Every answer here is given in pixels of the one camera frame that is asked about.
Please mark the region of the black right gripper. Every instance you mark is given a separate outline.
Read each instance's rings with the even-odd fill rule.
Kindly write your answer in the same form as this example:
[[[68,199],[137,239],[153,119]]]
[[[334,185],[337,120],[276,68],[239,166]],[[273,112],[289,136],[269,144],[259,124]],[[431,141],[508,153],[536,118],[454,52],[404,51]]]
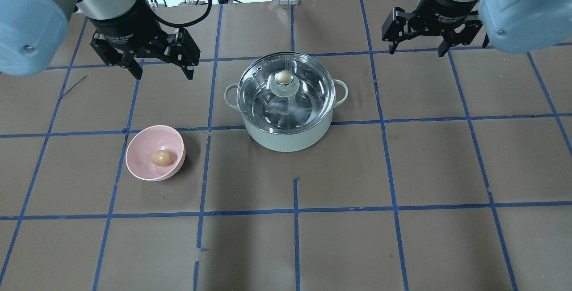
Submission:
[[[438,57],[444,57],[454,46],[470,44],[483,27],[476,0],[419,0],[412,12],[394,7],[382,25],[382,40],[390,43],[393,55],[401,42],[420,36],[441,36]]]

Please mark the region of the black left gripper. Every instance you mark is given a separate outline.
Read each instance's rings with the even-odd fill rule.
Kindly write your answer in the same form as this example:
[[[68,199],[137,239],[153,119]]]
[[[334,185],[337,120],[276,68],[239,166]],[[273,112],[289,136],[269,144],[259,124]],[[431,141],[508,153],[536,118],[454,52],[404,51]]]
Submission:
[[[91,47],[110,66],[123,66],[136,80],[143,69],[135,58],[156,58],[180,66],[192,80],[198,65],[200,49],[186,28],[177,27],[166,33],[151,10],[129,10],[107,20],[90,18],[96,28]]]

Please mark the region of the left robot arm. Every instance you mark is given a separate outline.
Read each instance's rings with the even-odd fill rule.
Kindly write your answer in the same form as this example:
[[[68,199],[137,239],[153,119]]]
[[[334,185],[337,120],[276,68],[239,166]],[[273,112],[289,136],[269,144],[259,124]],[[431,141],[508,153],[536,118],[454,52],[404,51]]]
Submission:
[[[200,49],[188,32],[209,14],[171,23],[153,12],[147,0],[1,0],[1,71],[30,76],[47,69],[80,11],[95,27],[90,46],[108,66],[141,79],[137,59],[159,59],[193,78]]]

